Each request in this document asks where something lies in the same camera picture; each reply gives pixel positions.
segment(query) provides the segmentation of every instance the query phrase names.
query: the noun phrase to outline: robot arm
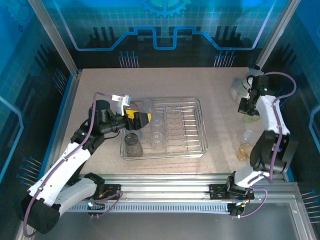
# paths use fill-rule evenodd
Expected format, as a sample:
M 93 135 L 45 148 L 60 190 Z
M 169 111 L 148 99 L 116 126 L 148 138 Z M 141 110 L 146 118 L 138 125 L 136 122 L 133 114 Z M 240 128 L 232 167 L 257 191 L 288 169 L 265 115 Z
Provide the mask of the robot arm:
M 150 113 L 125 110 L 130 103 L 130 96 L 112 96 L 117 101 L 117 113 L 110 109 L 105 100 L 97 100 L 95 109 L 89 109 L 89 118 L 75 131 L 70 143 L 62 156 L 54 163 L 49 171 L 28 189 L 28 194 L 21 202 L 18 213 L 23 221 L 32 199 L 34 202 L 27 216 L 27 224 L 42 234 L 48 233 L 58 222 L 59 218 L 73 205 L 86 198 L 99 199 L 105 190 L 105 180 L 89 173 L 81 180 L 78 175 L 85 162 L 105 141 L 105 134 L 117 133 L 120 129 L 138 130 L 147 125 L 151 119 Z M 93 116 L 93 128 L 87 141 L 74 152 L 89 133 Z
M 290 131 L 284 123 L 279 101 L 274 103 L 276 97 L 274 92 L 269 90 L 269 78 L 265 75 L 249 76 L 248 78 L 248 81 L 252 82 L 252 87 L 249 90 L 249 97 L 241 99 L 238 112 L 247 115 L 260 115 L 264 132 L 251 151 L 250 163 L 233 172 L 227 180 L 227 191 L 243 196 L 248 194 L 253 184 L 264 177 L 270 177 L 272 155 L 280 134 L 273 105 L 275 105 L 282 130 L 282 138 L 279 151 L 276 154 L 273 174 L 287 171 L 298 145 L 298 142 L 290 135 Z

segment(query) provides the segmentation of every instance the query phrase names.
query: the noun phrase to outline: purple cable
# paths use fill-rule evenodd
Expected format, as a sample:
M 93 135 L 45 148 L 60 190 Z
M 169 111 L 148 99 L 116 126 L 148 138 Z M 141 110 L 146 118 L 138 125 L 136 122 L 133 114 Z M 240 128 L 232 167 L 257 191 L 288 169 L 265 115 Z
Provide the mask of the purple cable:
M 257 190 L 257 189 L 263 189 L 264 192 L 265 192 L 265 197 L 264 197 L 264 199 L 262 200 L 261 204 L 260 204 L 254 211 L 252 211 L 252 212 L 250 212 L 250 213 L 248 213 L 248 214 L 246 214 L 246 215 L 241 215 L 241 216 L 239 217 L 240 219 L 245 218 L 245 217 L 249 217 L 249 216 L 251 216 L 252 214 L 256 213 L 256 212 L 263 206 L 263 204 L 266 202 L 267 197 L 268 197 L 268 190 L 267 190 L 265 187 L 253 187 L 253 186 L 251 186 L 250 188 L 253 189 L 253 190 L 254 190 L 254 189 L 255 189 L 255 190 Z
M 101 213 L 101 214 L 96 214 L 96 215 L 92 214 L 91 215 L 92 218 L 98 219 L 99 217 L 102 217 L 102 216 L 108 214 L 115 207 L 115 205 L 117 205 L 117 203 L 120 201 L 120 199 L 124 195 L 124 192 L 123 191 L 117 192 L 116 194 L 108 196 L 107 198 L 104 198 L 104 199 L 98 199 L 98 200 L 92 200 L 92 201 L 88 200 L 88 199 L 84 199 L 83 201 L 85 201 L 85 202 L 94 202 L 94 203 L 105 202 L 107 200 L 110 200 L 110 199 L 118 196 L 118 195 L 120 195 L 120 197 L 115 201 L 115 203 L 106 212 Z
M 285 94 L 285 95 L 282 95 L 282 96 L 278 96 L 272 103 L 272 108 L 273 108 L 273 111 L 274 111 L 274 115 L 275 115 L 275 118 L 276 118 L 276 122 L 278 124 L 278 128 L 279 128 L 279 137 L 278 137 L 278 140 L 276 142 L 276 145 L 275 145 L 275 148 L 273 150 L 273 154 L 272 154 L 272 158 L 271 158 L 271 163 L 270 163 L 270 171 L 269 171 L 269 183 L 270 184 L 273 184 L 274 183 L 274 177 L 273 177 L 273 174 L 274 174 L 274 165 L 275 165 L 275 162 L 276 162 L 276 158 L 277 158 L 277 153 L 279 151 L 279 147 L 280 147 L 280 143 L 281 143 L 281 140 L 282 140 L 282 136 L 283 136 L 283 132 L 282 132 L 282 126 L 281 126 L 281 122 L 280 122 L 280 117 L 278 115 L 278 112 L 277 112 L 277 108 L 276 108 L 276 105 L 275 103 L 277 101 L 279 101 L 280 99 L 284 99 L 284 98 L 287 98 L 287 97 L 290 97 L 292 96 L 296 90 L 297 90 L 297 84 L 296 84 L 296 81 L 288 74 L 284 73 L 284 72 L 279 72 L 279 71 L 270 71 L 270 72 L 267 72 L 265 73 L 264 75 L 282 75 L 282 76 L 285 76 L 287 77 L 288 79 L 290 79 L 293 83 L 293 90 L 292 92 L 288 93 L 288 94 Z
M 250 185 L 254 180 L 257 180 L 260 176 L 261 176 L 261 175 L 257 175 L 257 176 L 255 176 L 255 177 L 251 178 L 251 179 L 248 181 L 248 185 Z
M 34 196 L 31 198 L 31 201 L 25 211 L 25 215 L 24 215 L 24 219 L 23 219 L 23 234 L 25 237 L 27 238 L 31 238 L 33 237 L 37 231 L 33 232 L 32 234 L 28 234 L 27 232 L 27 222 L 28 222 L 28 217 L 29 217 L 29 214 L 30 214 L 30 210 L 31 210 L 31 207 L 32 205 L 34 204 L 37 196 L 39 195 L 39 193 L 41 192 L 40 189 L 43 189 L 43 187 L 46 185 L 46 183 L 48 182 L 48 180 L 50 179 L 50 177 L 55 173 L 55 171 L 68 159 L 70 158 L 76 151 L 78 151 L 80 148 L 82 148 L 82 146 L 87 142 L 91 132 L 92 132 L 92 129 L 94 127 L 94 119 L 95 119 L 95 112 L 96 112 L 96 99 L 97 99 L 97 95 L 102 95 L 102 96 L 105 96 L 105 97 L 108 97 L 108 98 L 111 98 L 112 95 L 109 95 L 109 94 L 105 94 L 105 93 L 102 93 L 102 92 L 95 92 L 94 95 L 93 95 L 93 106 L 92 106 L 92 115 L 91 115 L 91 122 L 90 122 L 90 127 L 89 127 L 89 130 L 88 130 L 88 134 L 85 136 L 84 140 L 79 144 L 79 146 L 77 146 L 73 151 L 71 151 L 68 155 L 66 155 L 49 173 L 48 175 L 46 176 L 46 178 L 43 180 L 42 184 L 40 185 L 40 187 L 38 188 L 38 190 L 35 192 Z

